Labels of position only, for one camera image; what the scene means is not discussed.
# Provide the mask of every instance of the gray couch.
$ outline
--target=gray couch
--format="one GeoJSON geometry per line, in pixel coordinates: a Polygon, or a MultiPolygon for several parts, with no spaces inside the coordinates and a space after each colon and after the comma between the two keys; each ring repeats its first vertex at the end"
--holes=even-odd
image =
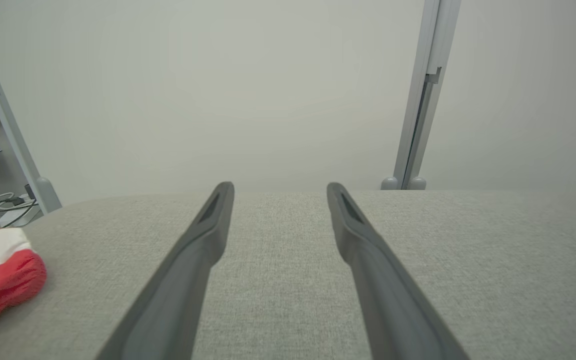
{"type": "MultiPolygon", "coordinates": [[[[473,359],[576,359],[576,194],[352,196],[473,359]]],[[[48,280],[0,315],[0,360],[93,359],[208,192],[70,205],[25,231],[48,280]]],[[[195,359],[369,359],[326,195],[236,193],[195,359]]]]}

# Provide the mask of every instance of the metal frame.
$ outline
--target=metal frame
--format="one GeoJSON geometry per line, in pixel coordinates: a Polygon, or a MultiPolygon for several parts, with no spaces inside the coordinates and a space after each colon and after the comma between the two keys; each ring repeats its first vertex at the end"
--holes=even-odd
{"type": "Polygon", "coordinates": [[[0,82],[0,120],[17,161],[44,214],[62,207],[50,181],[40,176],[0,82]]]}
{"type": "Polygon", "coordinates": [[[461,0],[425,0],[393,177],[382,190],[425,189],[418,178],[444,82],[461,0]]]}

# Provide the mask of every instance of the white wall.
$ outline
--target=white wall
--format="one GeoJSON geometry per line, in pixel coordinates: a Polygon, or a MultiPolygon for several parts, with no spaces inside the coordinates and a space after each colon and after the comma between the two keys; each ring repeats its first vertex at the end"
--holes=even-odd
{"type": "Polygon", "coordinates": [[[0,80],[64,205],[378,189],[423,0],[0,0],[0,80]]]}
{"type": "Polygon", "coordinates": [[[419,176],[576,189],[576,1],[462,0],[419,176]]]}

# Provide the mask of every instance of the metal bracket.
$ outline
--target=metal bracket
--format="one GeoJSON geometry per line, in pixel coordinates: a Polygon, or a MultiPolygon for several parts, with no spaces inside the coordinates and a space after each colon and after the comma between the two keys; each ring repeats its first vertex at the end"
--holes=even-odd
{"type": "Polygon", "coordinates": [[[409,189],[410,180],[419,175],[430,125],[435,116],[450,49],[455,37],[461,3],[461,0],[426,0],[425,2],[406,118],[393,172],[393,177],[401,180],[397,184],[398,189],[409,189]]]}

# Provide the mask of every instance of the black object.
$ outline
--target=black object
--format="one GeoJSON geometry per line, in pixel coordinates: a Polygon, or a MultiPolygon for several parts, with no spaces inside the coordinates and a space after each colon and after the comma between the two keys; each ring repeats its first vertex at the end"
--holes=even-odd
{"type": "Polygon", "coordinates": [[[12,204],[13,207],[16,207],[18,205],[22,205],[23,203],[25,203],[25,201],[22,198],[11,197],[11,198],[6,200],[6,203],[10,203],[10,204],[12,204]]]}
{"type": "Polygon", "coordinates": [[[327,186],[336,246],[350,265],[375,360],[468,355],[343,185],[327,186]]]}
{"type": "Polygon", "coordinates": [[[222,257],[235,188],[222,182],[98,354],[98,360],[190,359],[211,267],[222,257]]]}
{"type": "Polygon", "coordinates": [[[25,193],[30,196],[30,199],[35,200],[35,193],[33,192],[32,187],[30,187],[30,184],[23,185],[23,188],[25,189],[25,193]]]}

